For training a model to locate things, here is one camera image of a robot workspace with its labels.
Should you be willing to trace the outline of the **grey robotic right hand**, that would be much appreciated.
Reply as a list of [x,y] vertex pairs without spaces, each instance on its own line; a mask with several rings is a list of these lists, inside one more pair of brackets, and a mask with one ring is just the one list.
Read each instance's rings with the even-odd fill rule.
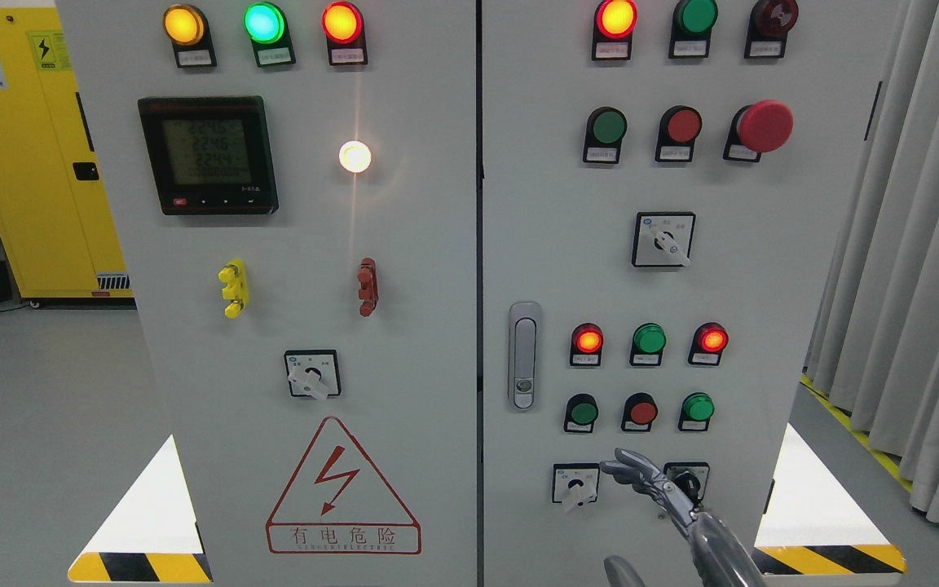
[[679,534],[689,538],[697,519],[696,505],[650,458],[637,451],[616,448],[614,460],[600,461],[599,468],[616,483],[627,484],[651,498],[668,514]]

